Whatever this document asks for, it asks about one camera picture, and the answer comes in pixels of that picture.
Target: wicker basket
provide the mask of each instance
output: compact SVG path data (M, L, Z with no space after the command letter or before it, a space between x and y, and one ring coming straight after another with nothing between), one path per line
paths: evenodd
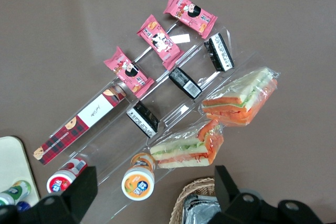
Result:
M183 201L189 194L215 196L215 179L201 178L186 185L177 198L169 224L181 224Z

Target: sandwich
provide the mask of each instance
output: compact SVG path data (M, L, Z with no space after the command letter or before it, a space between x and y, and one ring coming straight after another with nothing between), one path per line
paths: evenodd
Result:
M249 124L277 87L274 72L259 68L216 90L202 101L207 118L225 126Z
M207 166L222 145L222 126L217 120L168 136L150 148L159 168Z

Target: brown table surface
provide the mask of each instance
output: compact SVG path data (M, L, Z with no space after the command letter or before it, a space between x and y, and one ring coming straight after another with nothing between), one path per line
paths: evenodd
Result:
M192 0L216 14L241 50L281 72L278 90L246 127L225 129L214 165L270 204L296 199L323 222L336 221L335 0ZM103 64L118 45L143 43L136 32L167 0L0 0L0 136L25 144L41 196L47 166L32 152L113 77ZM214 165L176 169L153 195L110 223L168 223L177 196Z

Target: green bottle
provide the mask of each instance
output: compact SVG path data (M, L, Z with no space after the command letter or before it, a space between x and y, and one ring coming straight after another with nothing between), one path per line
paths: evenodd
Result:
M16 205L20 200L27 197L31 192L30 183L25 180L19 180L8 190L0 193L0 206Z

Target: clear plastic shelf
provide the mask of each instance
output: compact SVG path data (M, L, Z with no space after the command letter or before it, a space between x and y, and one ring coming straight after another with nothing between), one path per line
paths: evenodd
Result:
M248 62L250 55L236 53L231 36L225 27L214 27L211 35L221 33L234 60L235 68L226 72L217 72L204 46L204 40L180 22L169 29L170 36L189 34L191 41L179 44L185 54L176 63L201 87L202 93L195 100L186 96L172 81L167 80L169 71L162 66L161 59L151 48L140 53L135 62L150 73L155 83L145 95L137 99L128 88L115 78L127 93L127 98L118 104L102 122L98 122L80 140L68 147L69 159L81 157L89 165L97 168L99 184L98 195L89 208L83 223L106 223L122 209L132 203L121 190L121 181L130 165L131 158L139 152L148 151L160 137L192 125L204 115L199 112L201 101L214 89L227 83L232 75ZM130 120L126 111L138 101L160 119L158 133L152 138L145 134ZM167 175L170 169L157 169L155 182Z

